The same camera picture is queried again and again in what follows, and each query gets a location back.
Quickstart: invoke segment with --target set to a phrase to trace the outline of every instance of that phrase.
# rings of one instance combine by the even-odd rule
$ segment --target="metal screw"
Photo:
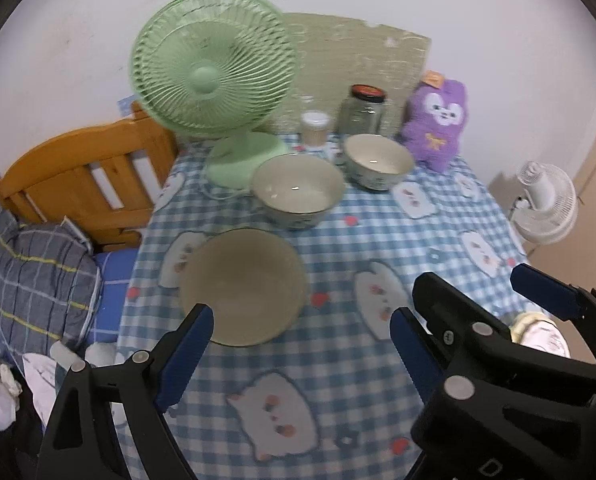
[[[444,381],[444,391],[456,400],[467,400],[476,393],[476,387],[466,377],[452,375]]]
[[[144,363],[147,359],[149,359],[149,352],[147,352],[146,350],[139,350],[134,355],[132,355],[132,361],[134,363]]]
[[[451,330],[445,330],[443,334],[443,341],[445,345],[451,346],[455,341],[453,332]]]
[[[476,321],[475,323],[473,323],[473,325],[471,325],[471,328],[473,329],[473,332],[479,335],[493,335],[494,333],[494,329],[492,329],[486,323],[482,323],[481,321]]]
[[[74,372],[81,372],[85,369],[85,361],[78,359],[72,364],[72,370]]]

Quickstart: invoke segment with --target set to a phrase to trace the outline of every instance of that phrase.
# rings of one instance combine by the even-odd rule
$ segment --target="electric fan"
[[[559,242],[573,229],[578,214],[574,184],[551,164],[526,162],[517,174],[526,198],[516,201],[511,221],[529,242]]]
[[[147,113],[195,139],[219,139],[206,176],[247,189],[255,168],[288,152],[253,132],[287,95],[297,56],[282,14],[266,0],[175,0],[142,28],[131,80]]]

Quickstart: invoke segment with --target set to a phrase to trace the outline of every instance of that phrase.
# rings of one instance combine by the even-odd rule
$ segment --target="white fan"
[[[529,242],[545,245],[562,240],[578,214],[574,184],[560,168],[526,162],[517,174],[526,199],[518,200],[511,221]]]

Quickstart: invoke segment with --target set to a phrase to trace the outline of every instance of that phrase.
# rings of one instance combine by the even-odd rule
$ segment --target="orange tag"
[[[422,78],[422,82],[434,88],[442,88],[444,85],[444,75],[438,74],[433,70],[427,70]]]

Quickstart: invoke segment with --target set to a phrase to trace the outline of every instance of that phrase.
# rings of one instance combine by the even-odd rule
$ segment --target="ceramic bowl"
[[[289,328],[308,290],[302,260],[287,240],[258,229],[234,229],[190,254],[180,304],[185,314],[196,303],[211,307],[213,342],[251,346]]]
[[[314,155],[275,156],[255,170],[252,194],[281,227],[305,229],[320,222],[345,194],[342,172]]]
[[[391,189],[415,168],[414,157],[408,149],[380,135],[347,137],[343,152],[349,176],[375,191]]]

